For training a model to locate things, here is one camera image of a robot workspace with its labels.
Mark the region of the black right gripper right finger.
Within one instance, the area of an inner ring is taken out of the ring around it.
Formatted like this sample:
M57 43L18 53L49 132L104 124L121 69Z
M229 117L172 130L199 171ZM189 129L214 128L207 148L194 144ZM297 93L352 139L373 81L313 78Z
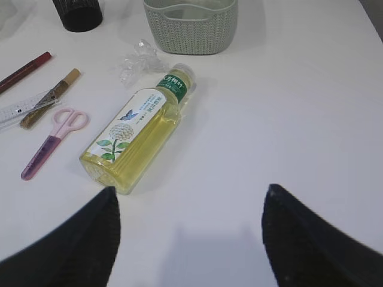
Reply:
M262 239L278 286L382 286L382 254L278 184L266 193Z

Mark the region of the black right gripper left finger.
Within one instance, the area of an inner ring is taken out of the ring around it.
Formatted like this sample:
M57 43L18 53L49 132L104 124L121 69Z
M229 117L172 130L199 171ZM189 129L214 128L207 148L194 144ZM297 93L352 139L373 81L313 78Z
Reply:
M114 187L59 227L1 261L1 286L107 286L121 240Z

